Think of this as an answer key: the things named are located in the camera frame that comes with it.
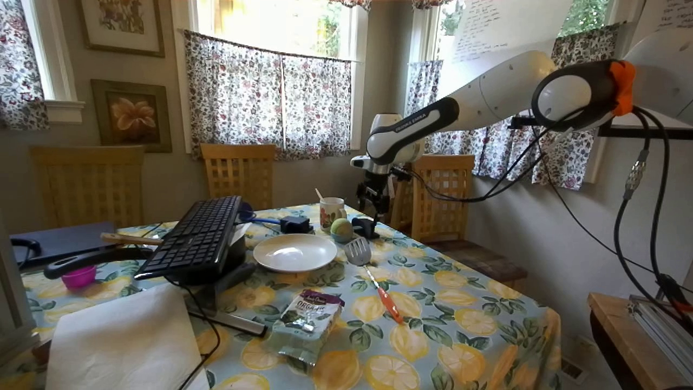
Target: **table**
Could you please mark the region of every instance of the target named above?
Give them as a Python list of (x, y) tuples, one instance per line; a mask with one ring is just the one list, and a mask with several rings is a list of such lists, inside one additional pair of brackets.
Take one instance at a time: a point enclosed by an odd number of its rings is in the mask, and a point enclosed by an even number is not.
[[(316, 206), (262, 210), (258, 217), (310, 217)], [(246, 246), (272, 231), (253, 226)], [(337, 292), (344, 308), (328, 328), (318, 366), (300, 370), (267, 351), (262, 338), (221, 326), (221, 346), (205, 367), (216, 388), (555, 388), (561, 364), (561, 318), (555, 310), (498, 283), (408, 236), (377, 226), (370, 243), (373, 275), (390, 289), (405, 323), (397, 324), (367, 281), (365, 268), (337, 257), (311, 273), (258, 270), (231, 286), (225, 298), (240, 310), (279, 314), (281, 296), (306, 287)], [(24, 275), (39, 332), (50, 339), (57, 321), (79, 308), (132, 295), (161, 280), (132, 281), (136, 261), (100, 266), (100, 283), (79, 295), (57, 280)], [(214, 332), (192, 318), (198, 351)]]
[(591, 292), (593, 338), (623, 388), (676, 388), (685, 377), (628, 311), (629, 302)]

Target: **beige wall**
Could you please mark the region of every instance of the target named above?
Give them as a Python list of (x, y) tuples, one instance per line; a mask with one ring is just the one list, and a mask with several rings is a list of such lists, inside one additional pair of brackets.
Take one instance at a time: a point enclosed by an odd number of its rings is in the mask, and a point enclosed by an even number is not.
[[(162, 84), (167, 88), (168, 124), (171, 124), (171, 154), (148, 154), (145, 158), (145, 219), (168, 221), (177, 219), (191, 201), (205, 194), (204, 170), (197, 161), (184, 154), (184, 133), (179, 116), (179, 84), (174, 47), (171, 1), (157, 0), (164, 59), (100, 51), (88, 49), (83, 34), (78, 0), (58, 0), (62, 10), (65, 37), (71, 54), (75, 90), (85, 101), (85, 124), (51, 125), (41, 133), (8, 133), (0, 131), (0, 214), (10, 231), (45, 228), (45, 214), (36, 194), (33, 167), (26, 158), (26, 148), (33, 142), (66, 142), (93, 144), (100, 142), (97, 120), (93, 113), (93, 98), (88, 83), (93, 77)], [(393, 88), (398, 74), (398, 28), (400, 8), (397, 1), (375, 5), (367, 31), (367, 88), (363, 100), (363, 128), (370, 125), (373, 113), (393, 110)], [(321, 158), (302, 163), (276, 163), (274, 167), (274, 200), (283, 203), (313, 201), (313, 188), (322, 194), (342, 194), (354, 203), (354, 187), (362, 172), (351, 168), (348, 155)]]

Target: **white napkin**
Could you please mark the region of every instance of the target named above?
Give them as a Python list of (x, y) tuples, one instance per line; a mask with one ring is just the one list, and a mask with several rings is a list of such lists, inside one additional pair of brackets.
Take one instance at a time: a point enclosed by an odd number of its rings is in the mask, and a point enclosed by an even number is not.
[[(161, 286), (62, 317), (45, 385), (171, 390), (198, 359), (182, 292)], [(204, 370), (189, 388), (207, 388)]]

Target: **painting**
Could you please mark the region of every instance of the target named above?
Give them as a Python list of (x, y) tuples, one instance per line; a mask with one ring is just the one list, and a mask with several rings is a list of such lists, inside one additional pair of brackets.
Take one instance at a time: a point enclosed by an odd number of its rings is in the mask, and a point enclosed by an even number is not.
[(91, 90), (103, 144), (145, 144), (148, 152), (171, 152), (164, 87), (91, 79)]
[(79, 0), (91, 49), (164, 55), (155, 0)]

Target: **snack bag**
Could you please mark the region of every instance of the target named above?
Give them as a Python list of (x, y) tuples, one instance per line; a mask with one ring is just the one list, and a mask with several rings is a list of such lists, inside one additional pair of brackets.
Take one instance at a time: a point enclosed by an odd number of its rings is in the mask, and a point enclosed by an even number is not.
[(325, 333), (342, 305), (344, 301), (340, 295), (302, 289), (272, 323), (270, 336), (264, 341), (267, 348), (300, 364), (316, 366)]

